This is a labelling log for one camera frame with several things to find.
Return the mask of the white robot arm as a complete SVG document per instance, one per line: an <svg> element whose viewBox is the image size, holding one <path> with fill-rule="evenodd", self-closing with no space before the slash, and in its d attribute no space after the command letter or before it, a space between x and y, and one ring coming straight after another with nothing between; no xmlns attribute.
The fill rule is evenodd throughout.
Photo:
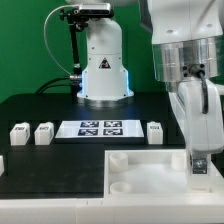
<svg viewBox="0 0 224 224"><path fill-rule="evenodd" d="M210 79L219 74L219 0L65 0L70 24L87 29L87 67L78 101L111 106L133 95L121 62L121 29L114 6L140 4L152 32L155 77L166 84L183 133L191 175L207 175L210 156L224 149L220 96Z"/></svg>

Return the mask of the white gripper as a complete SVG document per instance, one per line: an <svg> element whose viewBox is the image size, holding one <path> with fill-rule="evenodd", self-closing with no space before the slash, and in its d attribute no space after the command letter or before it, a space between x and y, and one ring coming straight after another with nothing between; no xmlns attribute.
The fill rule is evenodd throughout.
<svg viewBox="0 0 224 224"><path fill-rule="evenodd" d="M208 173L209 157L224 150L224 127L219 92L209 80L208 112L203 113L202 84L198 80L181 82L178 91L169 93L173 113L191 155L193 174Z"/></svg>

